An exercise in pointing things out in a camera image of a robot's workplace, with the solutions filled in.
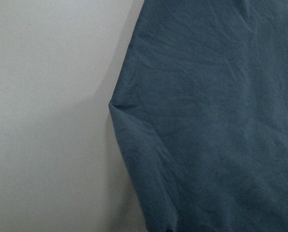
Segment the black t-shirt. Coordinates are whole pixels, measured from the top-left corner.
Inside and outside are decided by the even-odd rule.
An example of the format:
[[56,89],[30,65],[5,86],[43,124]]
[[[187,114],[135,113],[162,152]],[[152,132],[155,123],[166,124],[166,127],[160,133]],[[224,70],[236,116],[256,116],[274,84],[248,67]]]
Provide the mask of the black t-shirt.
[[146,0],[109,110],[150,232],[288,232],[288,0]]

